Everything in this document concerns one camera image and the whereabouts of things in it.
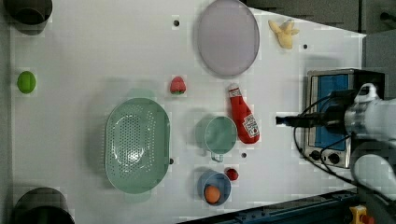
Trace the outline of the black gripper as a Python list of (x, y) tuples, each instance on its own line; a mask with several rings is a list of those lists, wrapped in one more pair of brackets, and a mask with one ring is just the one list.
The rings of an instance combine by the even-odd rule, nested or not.
[[(322, 105), (319, 112), (323, 113), (322, 126), (330, 133), (346, 134), (345, 113), (353, 105), (356, 97), (355, 90), (332, 91), (329, 99)], [(319, 113), (276, 117), (276, 125), (298, 128), (313, 128), (321, 126), (312, 123), (321, 117)]]

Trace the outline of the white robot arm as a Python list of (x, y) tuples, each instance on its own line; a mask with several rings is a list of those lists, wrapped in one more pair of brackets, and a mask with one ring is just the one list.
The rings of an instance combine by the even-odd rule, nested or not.
[[(368, 190), (380, 199), (384, 209), (395, 215), (395, 198), (383, 192), (386, 183), (395, 185), (395, 101), (383, 100), (376, 93), (372, 83), (366, 83), (359, 90), (333, 91), (320, 101), (324, 104), (337, 100), (324, 112), (312, 113), (306, 109), (297, 116), (277, 117), (276, 123), (297, 128), (325, 127), (335, 129), (345, 138), (357, 138), (363, 142), (351, 154), (350, 184)], [(359, 159), (372, 155), (387, 165), (390, 173), (364, 178), (356, 168)]]

